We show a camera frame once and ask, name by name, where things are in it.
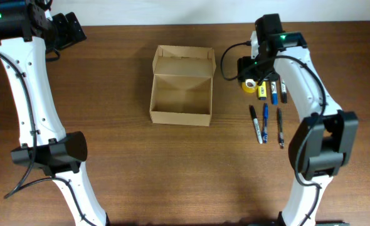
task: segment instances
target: white plastic casing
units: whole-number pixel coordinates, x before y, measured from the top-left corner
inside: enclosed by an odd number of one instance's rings
[[[304,226],[314,226],[316,211],[319,207],[320,200],[322,199],[324,190],[327,188],[327,185],[333,180],[332,176],[315,176],[312,181],[306,181],[302,175],[299,174],[299,178],[304,183],[316,182],[320,184],[322,189],[320,189],[319,201],[317,202],[316,208],[308,219]],[[293,185],[291,190],[290,199],[287,202],[287,205],[283,209],[282,217],[287,226],[298,226],[301,224],[302,220],[305,218],[305,214],[312,208],[314,199],[316,196],[316,187],[315,186],[302,186],[298,183],[297,179],[293,179]]]
[[[19,71],[26,75],[24,81],[31,99],[34,123],[36,130],[40,131],[37,136],[37,145],[48,144],[48,140],[53,138],[57,141],[63,139],[66,136],[65,129],[55,110],[48,83],[45,41],[35,36],[32,41],[28,42],[24,42],[23,38],[1,40],[0,53],[11,60]],[[11,85],[18,112],[19,141],[21,145],[27,144],[29,147],[33,147],[28,105],[21,82],[15,75],[15,71],[5,61],[1,61]]]
[[[79,207],[86,219],[95,225],[105,226],[106,214],[103,208],[98,203],[96,196],[93,192],[89,178],[86,172],[86,162],[80,164],[79,172],[73,173],[72,171],[57,173],[57,178],[62,178],[70,181],[70,184],[75,192]],[[54,181],[60,191],[62,192],[66,203],[68,204],[73,218],[75,219],[76,226],[88,226],[86,221],[81,220],[75,202],[73,201],[69,188],[62,181]]]
[[[281,55],[301,60],[317,75],[307,48],[302,48],[301,46],[287,48],[285,51],[277,53],[277,56]],[[274,69],[287,84],[288,91],[298,110],[300,121],[314,112],[320,113],[322,109],[321,104],[323,103],[322,94],[316,81],[306,69],[302,68],[297,62],[284,58],[274,61]],[[324,91],[327,102],[324,115],[337,114],[341,107],[333,100],[325,88]]]
[[[250,41],[251,41],[251,58],[252,59],[255,59],[258,54],[259,54],[259,43],[258,43],[258,37],[256,35],[256,31],[253,31],[252,32],[252,35],[250,37]]]

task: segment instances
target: open cardboard box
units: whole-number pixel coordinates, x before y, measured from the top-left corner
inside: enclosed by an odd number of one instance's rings
[[[158,46],[153,59],[152,122],[209,126],[215,70],[212,48]]]

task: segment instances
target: pen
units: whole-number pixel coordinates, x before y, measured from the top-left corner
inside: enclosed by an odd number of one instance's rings
[[[256,136],[258,137],[259,144],[261,144],[263,143],[263,141],[262,141],[262,135],[260,134],[259,122],[258,122],[258,118],[256,117],[255,108],[252,105],[249,105],[249,111],[250,111],[250,115],[252,116],[253,123],[255,125]]]
[[[272,104],[277,105],[278,100],[277,100],[277,87],[275,85],[275,82],[271,82],[271,87],[272,87]]]
[[[262,137],[263,137],[263,143],[267,143],[267,120],[268,120],[268,106],[267,104],[265,103],[263,105],[263,134],[262,134]]]
[[[283,117],[281,115],[281,109],[277,109],[278,114],[278,124],[280,125],[280,134],[278,135],[278,142],[280,143],[280,147],[284,148],[284,135],[283,135]]]
[[[285,86],[284,79],[281,78],[281,97],[283,100],[283,103],[287,103],[287,88]]]

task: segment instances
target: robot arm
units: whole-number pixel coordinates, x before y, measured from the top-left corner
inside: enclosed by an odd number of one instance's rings
[[[27,103],[19,75],[2,60],[19,119],[21,145],[11,156],[14,163],[23,166],[29,166],[31,156],[35,156],[33,168],[41,168],[51,177],[47,179],[58,178],[53,181],[65,197],[76,225],[109,225],[87,176],[85,137],[81,132],[66,134],[56,113],[46,71],[46,52],[58,52],[86,36],[73,13],[51,17],[45,6],[40,1],[0,1],[0,54],[19,70],[30,99]],[[28,104],[33,110],[36,144]]]
[[[280,212],[277,224],[313,226],[324,190],[339,168],[348,163],[357,117],[353,112],[343,112],[332,99],[317,76],[303,36],[284,33],[277,14],[264,15],[256,21],[251,47],[251,60],[246,60],[246,57],[238,60],[238,73],[242,75],[239,79],[272,81],[278,80],[279,73],[287,84],[301,121],[288,150],[290,163],[300,182],[294,178],[290,198]],[[246,67],[253,69],[242,74]],[[324,105],[323,116],[319,117]],[[331,137],[324,137],[325,130],[332,134]],[[319,188],[306,186],[314,184]]]

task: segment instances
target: wooden table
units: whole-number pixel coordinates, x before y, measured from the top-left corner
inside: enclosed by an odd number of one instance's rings
[[[370,225],[370,22],[285,23],[301,31],[327,90],[360,119],[351,162],[328,187],[317,220]],[[220,223],[277,217],[290,194],[288,143],[299,120],[290,101],[283,110],[286,149],[277,143],[276,107],[269,104],[269,144],[259,145],[248,105],[263,101],[236,82],[214,77],[210,127],[152,124],[149,103],[157,45],[224,50],[248,40],[252,24],[104,26],[83,28],[88,40],[47,64],[58,115],[67,132],[88,143],[88,176],[114,223]],[[237,47],[225,60],[250,55]],[[57,187],[46,182],[8,200],[25,169],[12,164],[18,118],[0,63],[0,225],[74,225]],[[28,181],[41,178],[34,171]]]

